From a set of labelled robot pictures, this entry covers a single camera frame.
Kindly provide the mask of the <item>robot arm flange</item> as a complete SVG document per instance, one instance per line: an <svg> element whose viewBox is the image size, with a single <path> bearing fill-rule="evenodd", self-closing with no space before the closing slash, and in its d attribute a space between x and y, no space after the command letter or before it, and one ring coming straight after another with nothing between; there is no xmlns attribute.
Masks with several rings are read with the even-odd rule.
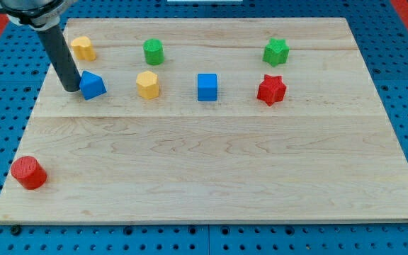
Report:
<svg viewBox="0 0 408 255"><path fill-rule="evenodd" d="M0 0L10 22L41 30L55 26L77 0Z"/></svg>

